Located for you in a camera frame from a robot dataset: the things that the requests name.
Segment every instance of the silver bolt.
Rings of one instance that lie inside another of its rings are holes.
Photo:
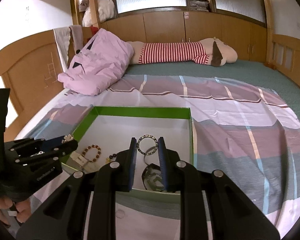
[[[79,179],[83,176],[83,172],[82,171],[76,171],[73,176],[76,178],[76,179]]]
[[[120,166],[120,163],[118,163],[118,162],[111,162],[110,163],[110,167],[113,168],[113,169],[118,168],[119,166]]]
[[[177,162],[177,166],[178,166],[179,168],[184,168],[186,165],[187,165],[187,164],[186,164],[184,161],[178,161],[178,162]]]
[[[223,172],[221,170],[215,170],[213,175],[220,178],[223,176]]]

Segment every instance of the wooden headboard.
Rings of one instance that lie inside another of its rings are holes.
[[[82,28],[84,42],[92,36]],[[74,56],[71,36],[68,51]],[[63,90],[57,76],[62,72],[53,30],[37,33],[9,44],[0,50],[0,76],[10,88],[10,100],[18,114],[7,127],[5,141],[13,140],[29,120]]]

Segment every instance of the brown bead bracelet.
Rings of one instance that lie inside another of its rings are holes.
[[[99,147],[98,145],[92,144],[91,146],[88,146],[87,148],[85,148],[85,149],[82,151],[81,155],[84,157],[85,154],[88,152],[88,150],[90,150],[90,149],[92,149],[92,148],[98,149],[98,153],[96,154],[96,157],[93,158],[92,160],[89,160],[90,163],[95,163],[95,162],[98,160],[98,158],[100,157],[100,154],[101,154],[101,149],[100,149],[100,147]]]

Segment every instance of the green bed sheet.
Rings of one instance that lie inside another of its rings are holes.
[[[300,87],[279,71],[265,67],[259,62],[237,60],[236,63],[225,64],[222,67],[200,65],[191,61],[130,65],[126,74],[231,78],[270,88],[286,101],[300,121]]]

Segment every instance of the cabinet door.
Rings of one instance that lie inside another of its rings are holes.
[[[161,11],[144,13],[147,42],[186,41],[183,11]]]
[[[267,29],[251,23],[250,60],[265,62],[267,54]]]
[[[221,15],[209,12],[189,12],[185,15],[186,40],[200,41],[216,37],[221,40]]]
[[[142,14],[129,15],[107,21],[108,31],[123,41],[146,42],[145,25]]]
[[[250,22],[221,15],[221,23],[222,41],[237,52],[238,59],[249,60]]]

